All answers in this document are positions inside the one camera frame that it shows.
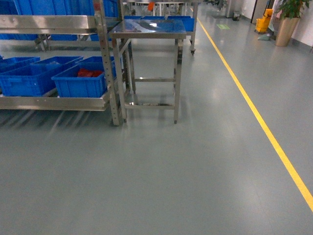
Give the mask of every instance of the green leaves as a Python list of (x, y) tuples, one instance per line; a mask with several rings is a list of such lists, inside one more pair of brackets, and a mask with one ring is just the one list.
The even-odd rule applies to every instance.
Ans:
[(304, 5), (308, 8), (312, 0), (280, 0), (279, 11), (282, 11), (280, 18), (299, 18)]

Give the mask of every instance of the green floor marking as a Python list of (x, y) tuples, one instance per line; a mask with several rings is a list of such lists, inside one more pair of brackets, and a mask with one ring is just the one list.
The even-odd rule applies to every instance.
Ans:
[(229, 27), (225, 24), (217, 24), (217, 27), (220, 29), (229, 29)]

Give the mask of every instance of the yellow tape line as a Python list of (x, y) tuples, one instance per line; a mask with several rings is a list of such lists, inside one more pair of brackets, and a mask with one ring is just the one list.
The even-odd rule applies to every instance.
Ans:
[(201, 25), (202, 29), (204, 30), (205, 34), (207, 35), (208, 39), (210, 40), (210, 42), (211, 42), (212, 46), (214, 47), (215, 51), (218, 53), (220, 59), (224, 63), (225, 67), (227, 68), (228, 72), (230, 73), (231, 77), (233, 78), (234, 82), (236, 83), (236, 85), (237, 85), (238, 89), (240, 90), (241, 94), (243, 95), (243, 97), (245, 98), (246, 102), (248, 103), (248, 105), (249, 105), (250, 109), (252, 110), (253, 114), (255, 115), (256, 119), (260, 123), (263, 131), (265, 132), (265, 134), (268, 137), (269, 141), (273, 145), (275, 151), (277, 152), (277, 154), (280, 157), (281, 161), (285, 165), (285, 167), (286, 167), (287, 171), (289, 172), (290, 176), (292, 177), (293, 181), (295, 182), (295, 184), (297, 185), (298, 189), (300, 190), (300, 192), (301, 192), (302, 196), (304, 197), (305, 201), (308, 203), (309, 207), (311, 208), (311, 210), (313, 212), (313, 196), (311, 195), (310, 191), (308, 190), (308, 188), (306, 187), (306, 185), (302, 181), (302, 179), (299, 176), (299, 174), (297, 173), (297, 171), (294, 169), (293, 165), (291, 164), (291, 162), (288, 159), (287, 155), (285, 154), (284, 150), (279, 145), (279, 143), (276, 140), (276, 138), (274, 137), (273, 133), (270, 131), (269, 127), (267, 126), (267, 124), (263, 120), (262, 116), (260, 115), (259, 111), (256, 109), (255, 105), (251, 101), (250, 97), (248, 96), (248, 94), (246, 93), (246, 91), (244, 90), (242, 85), (240, 84), (238, 78), (236, 77), (236, 75), (234, 74), (233, 70), (228, 65), (228, 63), (226, 62), (225, 58), (223, 57), (222, 53), (220, 52), (220, 50), (218, 49), (218, 47), (214, 43), (213, 39), (211, 38), (211, 36), (208, 34), (206, 29), (204, 28), (202, 22), (199, 20), (199, 18), (197, 18), (197, 20), (198, 20), (198, 23)]

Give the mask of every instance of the potted plant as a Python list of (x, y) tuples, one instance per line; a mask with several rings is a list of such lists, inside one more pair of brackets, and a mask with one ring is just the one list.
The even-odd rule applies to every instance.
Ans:
[(280, 25), (278, 35), (276, 37), (275, 45), (279, 47), (286, 47), (290, 41), (293, 31), (302, 14), (301, 10), (304, 6), (307, 8), (312, 0), (281, 0), (279, 6)]

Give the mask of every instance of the trash bin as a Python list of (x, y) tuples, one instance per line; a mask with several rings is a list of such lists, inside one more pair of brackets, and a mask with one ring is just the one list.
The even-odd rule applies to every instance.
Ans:
[(233, 21), (239, 21), (241, 16), (241, 11), (234, 11)]

